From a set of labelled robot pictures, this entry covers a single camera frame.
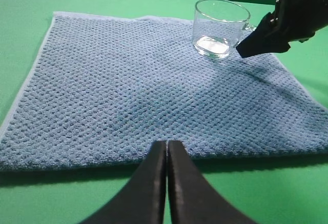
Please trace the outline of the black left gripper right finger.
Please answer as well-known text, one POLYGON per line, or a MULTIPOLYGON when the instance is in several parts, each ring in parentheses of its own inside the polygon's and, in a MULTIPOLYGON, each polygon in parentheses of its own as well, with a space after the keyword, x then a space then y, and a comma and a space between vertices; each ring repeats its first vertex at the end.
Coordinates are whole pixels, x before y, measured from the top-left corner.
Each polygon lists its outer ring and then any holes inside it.
POLYGON ((182 142, 168 142, 168 193, 172 223, 255 223, 203 177, 182 142))

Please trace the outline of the black other-arm gripper body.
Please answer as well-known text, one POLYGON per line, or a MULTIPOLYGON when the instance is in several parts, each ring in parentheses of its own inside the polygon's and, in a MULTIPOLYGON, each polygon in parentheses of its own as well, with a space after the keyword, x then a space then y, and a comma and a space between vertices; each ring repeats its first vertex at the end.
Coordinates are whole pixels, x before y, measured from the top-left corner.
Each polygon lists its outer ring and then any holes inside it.
POLYGON ((287 42, 304 42, 327 26, 327 0, 277 0, 273 28, 287 42))

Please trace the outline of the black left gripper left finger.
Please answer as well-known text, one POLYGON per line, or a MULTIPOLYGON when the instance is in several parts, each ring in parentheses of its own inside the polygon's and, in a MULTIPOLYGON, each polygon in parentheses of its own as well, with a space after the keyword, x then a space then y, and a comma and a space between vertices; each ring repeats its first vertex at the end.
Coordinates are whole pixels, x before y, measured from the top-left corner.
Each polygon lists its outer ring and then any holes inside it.
POLYGON ((124 187, 82 223, 163 223, 166 155, 166 142, 153 142, 146 158, 124 187))

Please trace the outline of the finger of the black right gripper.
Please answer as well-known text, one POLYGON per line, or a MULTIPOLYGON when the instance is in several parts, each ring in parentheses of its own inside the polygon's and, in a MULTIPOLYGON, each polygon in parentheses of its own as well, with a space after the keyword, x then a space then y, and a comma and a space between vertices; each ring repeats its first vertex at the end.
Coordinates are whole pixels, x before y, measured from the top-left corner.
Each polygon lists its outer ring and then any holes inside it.
POLYGON ((268 13, 257 28, 238 44, 236 50, 241 57, 285 53, 291 48, 290 42, 307 41, 315 32, 313 26, 296 18, 273 18, 273 14, 268 13))

